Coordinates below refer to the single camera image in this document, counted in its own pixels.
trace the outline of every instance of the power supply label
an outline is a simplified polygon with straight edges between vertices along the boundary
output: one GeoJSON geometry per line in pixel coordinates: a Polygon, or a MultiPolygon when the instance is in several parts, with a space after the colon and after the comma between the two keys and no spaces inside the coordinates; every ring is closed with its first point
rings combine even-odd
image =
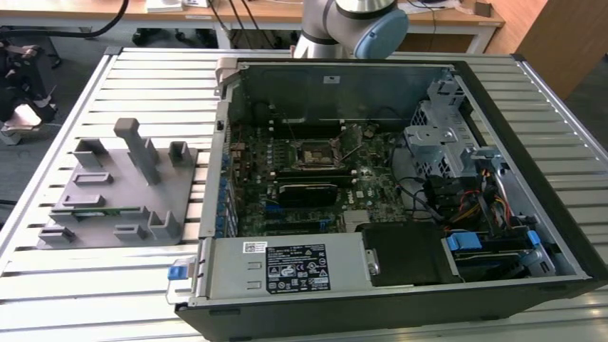
{"type": "Polygon", "coordinates": [[[325,244],[267,247],[266,250],[266,289],[270,294],[331,289],[325,244]]]}

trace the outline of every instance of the aluminum table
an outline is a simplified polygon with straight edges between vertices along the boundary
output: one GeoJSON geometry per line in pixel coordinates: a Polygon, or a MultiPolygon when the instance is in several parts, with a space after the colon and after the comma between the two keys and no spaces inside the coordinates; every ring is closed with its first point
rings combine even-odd
{"type": "MultiPolygon", "coordinates": [[[[289,58],[275,51],[126,48],[105,55],[75,109],[0,232],[0,341],[203,342],[167,304],[167,268],[197,252],[210,134],[214,69],[225,56],[289,58]],[[154,145],[199,149],[185,242],[171,247],[39,251],[77,159],[81,138],[123,148],[114,123],[139,119],[154,145]]],[[[590,240],[608,259],[608,154],[529,64],[511,56],[401,53],[393,58],[465,59],[497,101],[590,240]]],[[[486,140],[489,133],[481,125],[486,140]]],[[[282,341],[606,341],[607,288],[549,302],[509,319],[363,331],[282,341]]]]}

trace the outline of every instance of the red wire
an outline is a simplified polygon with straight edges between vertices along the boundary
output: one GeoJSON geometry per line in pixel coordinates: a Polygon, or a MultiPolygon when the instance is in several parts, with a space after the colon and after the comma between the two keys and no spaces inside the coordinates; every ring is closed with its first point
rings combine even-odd
{"type": "Polygon", "coordinates": [[[463,197],[461,197],[461,207],[458,208],[458,211],[462,212],[463,211],[463,207],[465,207],[465,197],[469,195],[469,194],[478,194],[479,193],[479,190],[469,190],[465,192],[463,194],[463,197]]]}

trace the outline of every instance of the small circuit board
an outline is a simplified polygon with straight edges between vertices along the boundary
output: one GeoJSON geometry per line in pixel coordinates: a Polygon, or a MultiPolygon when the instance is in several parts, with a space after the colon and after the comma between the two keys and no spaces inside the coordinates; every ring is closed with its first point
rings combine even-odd
{"type": "Polygon", "coordinates": [[[367,222],[406,221],[394,147],[395,133],[375,134],[366,124],[343,126],[327,139],[279,139],[265,128],[237,127],[239,236],[347,232],[345,212],[355,211],[367,222]]]}

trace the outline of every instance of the white label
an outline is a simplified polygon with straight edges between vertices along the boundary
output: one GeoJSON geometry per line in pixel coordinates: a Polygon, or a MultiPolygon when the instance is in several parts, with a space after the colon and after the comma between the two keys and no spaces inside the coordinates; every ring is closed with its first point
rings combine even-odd
{"type": "Polygon", "coordinates": [[[325,84],[341,84],[341,76],[326,76],[323,77],[325,84]]]}
{"type": "Polygon", "coordinates": [[[187,19],[211,20],[211,16],[187,16],[187,19]]]}
{"type": "Polygon", "coordinates": [[[266,253],[267,247],[267,241],[245,242],[243,253],[266,253]]]}

